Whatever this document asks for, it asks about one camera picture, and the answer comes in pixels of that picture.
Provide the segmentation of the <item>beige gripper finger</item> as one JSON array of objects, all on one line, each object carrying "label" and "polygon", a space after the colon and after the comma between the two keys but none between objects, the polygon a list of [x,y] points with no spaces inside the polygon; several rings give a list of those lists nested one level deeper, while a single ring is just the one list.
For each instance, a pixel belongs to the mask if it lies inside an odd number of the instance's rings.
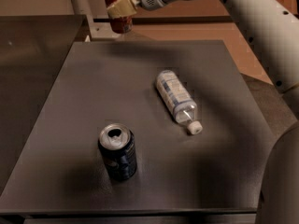
[{"label": "beige gripper finger", "polygon": [[111,19],[133,16],[138,5],[138,0],[107,0],[107,14]]}]

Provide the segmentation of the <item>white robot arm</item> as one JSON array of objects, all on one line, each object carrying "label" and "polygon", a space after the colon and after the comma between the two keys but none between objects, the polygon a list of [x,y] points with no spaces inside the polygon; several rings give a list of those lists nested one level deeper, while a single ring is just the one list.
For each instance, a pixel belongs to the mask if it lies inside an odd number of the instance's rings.
[{"label": "white robot arm", "polygon": [[[177,0],[116,0],[110,18]],[[294,115],[299,110],[299,22],[277,0],[219,0]],[[274,144],[263,174],[256,224],[299,224],[299,121]]]}]

